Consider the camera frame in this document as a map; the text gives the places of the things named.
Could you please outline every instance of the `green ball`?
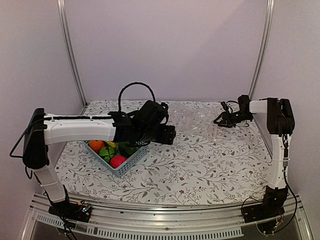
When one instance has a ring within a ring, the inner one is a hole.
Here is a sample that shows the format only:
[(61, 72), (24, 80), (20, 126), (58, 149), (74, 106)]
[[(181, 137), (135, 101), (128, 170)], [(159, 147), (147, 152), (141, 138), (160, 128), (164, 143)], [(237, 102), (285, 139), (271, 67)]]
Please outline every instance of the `green ball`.
[(130, 156), (137, 151), (136, 147), (127, 146), (128, 144), (129, 142), (118, 143), (118, 149), (120, 154), (126, 158), (130, 158)]
[(110, 163), (111, 159), (117, 154), (116, 150), (110, 146), (105, 146), (101, 148), (99, 152), (99, 156), (105, 160), (108, 164)]

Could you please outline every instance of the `metal bar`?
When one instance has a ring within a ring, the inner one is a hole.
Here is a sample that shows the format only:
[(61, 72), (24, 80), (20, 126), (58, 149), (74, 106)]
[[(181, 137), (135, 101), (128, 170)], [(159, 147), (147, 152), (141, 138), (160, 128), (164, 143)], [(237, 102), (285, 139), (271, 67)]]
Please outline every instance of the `metal bar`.
[(297, 225), (301, 234), (301, 239), (313, 240), (314, 237), (312, 235), (310, 225), (307, 219), (306, 212), (299, 209), (296, 212)]
[(81, 101), (82, 105), (85, 107), (88, 103), (87, 103), (85, 92), (84, 92), (84, 89), (82, 87), (82, 83), (80, 80), (80, 75), (79, 75), (79, 71), (77, 68), (74, 50), (73, 50), (72, 43), (71, 43), (70, 32), (69, 32), (68, 21), (67, 21), (65, 0), (57, 0), (57, 6), (58, 6), (58, 12), (59, 12), (59, 18), (60, 18), (64, 43), (65, 43), (65, 48), (66, 48), (67, 55), (69, 58), (75, 87), (78, 92), (80, 101)]
[[(83, 197), (83, 195), (70, 194), (71, 200), (76, 202)], [(95, 199), (89, 196), (87, 196), (87, 198), (91, 200)], [(304, 214), (299, 196), (297, 196), (297, 198), (297, 213)], [(46, 196), (35, 194), (30, 209), (35, 212), (37, 221), (61, 228), (62, 223), (60, 219), (48, 214), (49, 206), (50, 203)], [(74, 232), (94, 237), (119, 240), (234, 239), (234, 237), (243, 236), (241, 233), (242, 227), (256, 224), (256, 222), (244, 222), (243, 216), (241, 215), (241, 203), (233, 206), (168, 206), (170, 205), (148, 205), (101, 199), (100, 204), (98, 203), (93, 206), (90, 222), (77, 222)], [(293, 196), (288, 197), (285, 201), (284, 208), (285, 215), (293, 213), (295, 209)], [(236, 229), (239, 231), (238, 234), (229, 235), (230, 231), (235, 233), (234, 230)], [(304, 232), (305, 235), (310, 235), (309, 229), (302, 227), (300, 231)], [(219, 236), (212, 237), (211, 234), (219, 234)]]
[(267, 2), (267, 7), (266, 7), (266, 13), (265, 13), (265, 22), (264, 22), (264, 27), (263, 27), (263, 35), (262, 35), (262, 40), (261, 40), (261, 45), (260, 45), (260, 50), (259, 50), (259, 55), (258, 59), (255, 65), (250, 89), (249, 89), (249, 98), (252, 99), (255, 90), (257, 88), (260, 72), (262, 69), (262, 64), (265, 58), (265, 53), (268, 45), (268, 40), (269, 40), (269, 35), (270, 35), (270, 30), (271, 30), (271, 25), (272, 25), (272, 18), (274, 14), (274, 6), (275, 6), (275, 1), (274, 0), (268, 0)]
[(21, 240), (30, 240), (31, 239), (32, 232), (35, 227), (37, 215), (38, 215), (38, 213), (36, 211), (33, 211), (30, 208), (27, 210), (27, 213), (26, 213), (23, 225), (22, 225), (24, 227), (22, 228), (22, 233), (20, 234), (19, 239), (21, 239)]

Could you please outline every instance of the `toy fruit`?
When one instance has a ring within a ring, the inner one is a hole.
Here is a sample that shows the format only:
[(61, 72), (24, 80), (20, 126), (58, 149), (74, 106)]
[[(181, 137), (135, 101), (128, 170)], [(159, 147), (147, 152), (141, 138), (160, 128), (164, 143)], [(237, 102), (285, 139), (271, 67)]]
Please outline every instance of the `toy fruit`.
[(134, 154), (137, 151), (136, 147), (127, 146), (129, 142), (119, 142), (118, 143), (118, 149), (122, 156), (125, 156), (126, 158), (129, 158), (132, 154)]
[(105, 143), (104, 141), (92, 140), (89, 142), (89, 146), (93, 151), (95, 151), (98, 154), (100, 150), (105, 146)]
[(113, 141), (107, 141), (106, 144), (108, 144), (110, 147), (117, 149), (117, 144), (115, 144)]
[(113, 167), (114, 169), (116, 169), (117, 167), (119, 167), (121, 164), (123, 164), (126, 161), (126, 158), (124, 156), (121, 155), (116, 155), (114, 156), (111, 161), (110, 161), (110, 165), (111, 167)]
[(105, 160), (108, 164), (110, 160), (116, 155), (116, 150), (110, 146), (105, 146), (101, 148), (99, 155), (100, 157)]

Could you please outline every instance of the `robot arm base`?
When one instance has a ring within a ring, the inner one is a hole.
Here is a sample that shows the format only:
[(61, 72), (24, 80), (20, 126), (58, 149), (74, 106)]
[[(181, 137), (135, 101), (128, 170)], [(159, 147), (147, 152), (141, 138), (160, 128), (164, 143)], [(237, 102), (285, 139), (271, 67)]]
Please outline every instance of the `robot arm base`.
[(272, 189), (267, 186), (261, 204), (246, 206), (241, 209), (245, 223), (273, 218), (285, 213), (284, 203), (288, 188)]
[(63, 188), (65, 191), (65, 199), (63, 201), (52, 202), (48, 197), (51, 204), (48, 212), (60, 218), (88, 223), (91, 217), (92, 205), (84, 203), (84, 201), (78, 203), (70, 202), (66, 187), (63, 186)]

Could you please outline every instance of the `wire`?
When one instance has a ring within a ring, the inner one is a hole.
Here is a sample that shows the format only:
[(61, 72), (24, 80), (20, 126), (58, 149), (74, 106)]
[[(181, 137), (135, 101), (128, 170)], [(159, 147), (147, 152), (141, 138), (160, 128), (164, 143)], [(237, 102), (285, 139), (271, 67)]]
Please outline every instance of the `wire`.
[(18, 156), (18, 155), (13, 155), (14, 151), (16, 150), (17, 146), (19, 145), (21, 139), (24, 137), (24, 135), (26, 135), (26, 133), (37, 123), (40, 123), (40, 122), (43, 122), (45, 120), (50, 120), (51, 117), (45, 117), (45, 118), (41, 118), (39, 120), (36, 120), (34, 121), (32, 124), (30, 124), (24, 131), (23, 133), (21, 134), (21, 136), (19, 137), (18, 141), (16, 141), (16, 143), (14, 144), (12, 150), (10, 151), (10, 154), (9, 156), (11, 158), (16, 158), (16, 159), (22, 159), (23, 157), (22, 156)]
[(229, 100), (226, 103), (234, 103), (234, 104), (239, 104), (237, 101)]
[[(63, 227), (64, 227), (64, 234), (65, 234), (65, 236), (66, 236), (69, 240), (78, 240), (77, 237), (75, 236), (74, 232), (71, 230), (71, 228), (70, 228), (70, 226), (69, 226), (69, 225), (70, 225), (69, 221), (66, 220), (65, 217), (60, 216), (60, 215), (58, 214), (58, 211), (57, 211), (53, 206), (52, 206), (52, 209), (55, 211), (55, 214), (56, 214), (56, 215), (61, 219), (61, 221), (63, 222)], [(71, 233), (73, 239), (68, 235), (68, 233), (67, 233), (67, 228), (68, 228), (69, 232)]]
[(151, 95), (152, 95), (152, 99), (153, 101), (155, 102), (156, 101), (156, 97), (155, 97), (155, 94), (154, 92), (152, 91), (151, 87), (149, 87), (147, 84), (143, 83), (143, 82), (132, 82), (132, 83), (129, 83), (128, 85), (126, 85), (124, 88), (121, 89), (120, 93), (119, 93), (119, 97), (118, 97), (118, 112), (121, 113), (121, 96), (122, 94), (124, 93), (124, 91), (132, 86), (132, 85), (142, 85), (142, 86), (145, 86), (146, 88), (149, 89)]
[(258, 202), (258, 203), (262, 203), (262, 201), (259, 201), (259, 200), (255, 199), (255, 198), (251, 197), (251, 196), (248, 197), (246, 200), (243, 201), (243, 203), (242, 203), (242, 205), (241, 205), (241, 213), (242, 213), (242, 214), (243, 214), (243, 208), (244, 208), (245, 202), (246, 202), (247, 200), (249, 200), (249, 199), (253, 199), (253, 200), (255, 200), (255, 201)]
[[(295, 201), (294, 212), (293, 212), (293, 215), (290, 218), (290, 220), (282, 228), (280, 228), (279, 230), (278, 230), (278, 226), (280, 225), (281, 222), (279, 223), (279, 221), (278, 221), (279, 224), (275, 226), (276, 230), (273, 233), (269, 233), (269, 234), (262, 233), (263, 235), (266, 235), (266, 236), (273, 235), (273, 234), (276, 234), (276, 233), (282, 231), (283, 229), (285, 229), (292, 222), (292, 220), (296, 216), (296, 212), (297, 212), (297, 208), (298, 208), (298, 199), (297, 199), (296, 195), (294, 194), (294, 192), (292, 191), (291, 187), (289, 186), (289, 183), (288, 183), (288, 180), (287, 180), (287, 177), (286, 177), (286, 168), (287, 167), (285, 166), (284, 170), (283, 170), (283, 176), (284, 176), (284, 181), (285, 181), (286, 186), (288, 187), (288, 189), (290, 190), (292, 196), (294, 197), (294, 201)], [(281, 219), (280, 219), (280, 221), (281, 221), (284, 218), (284, 216), (282, 214), (280, 216), (281, 216)]]
[(231, 112), (231, 113), (233, 113), (233, 112), (234, 112), (234, 110), (232, 109), (232, 107), (231, 107), (231, 106), (229, 106), (228, 104), (227, 104), (227, 106), (228, 106), (228, 108), (230, 109), (230, 112)]
[(247, 123), (248, 120), (245, 120), (245, 125), (244, 126), (239, 126), (238, 124), (236, 124), (237, 127), (239, 128), (247, 128), (247, 127), (250, 127), (250, 124)]
[(31, 170), (30, 175), (29, 175), (27, 166), (25, 166), (24, 171), (25, 171), (25, 174), (28, 177), (28, 179), (31, 180), (32, 179), (32, 175), (33, 175), (34, 172)]
[(289, 145), (288, 145), (288, 136), (286, 134), (282, 135), (282, 143), (284, 148), (287, 150)]
[(291, 187), (289, 186), (289, 183), (288, 183), (288, 180), (287, 180), (287, 177), (286, 177), (286, 166), (284, 167), (284, 171), (283, 171), (283, 175), (284, 175), (284, 181), (285, 181), (285, 184), (286, 186), (288, 187), (288, 189), (290, 190), (290, 193), (292, 194), (292, 196), (294, 197), (294, 200), (295, 200), (295, 207), (294, 207), (294, 212), (293, 212), (293, 215), (292, 217), (290, 218), (290, 220), (281, 228), (279, 229), (278, 231), (275, 231), (274, 233), (278, 233), (280, 232), (282, 229), (284, 229), (286, 226), (288, 226), (292, 220), (295, 218), (296, 216), (296, 212), (297, 212), (297, 208), (298, 208), (298, 199), (296, 197), (296, 195), (294, 194), (294, 192), (292, 191)]

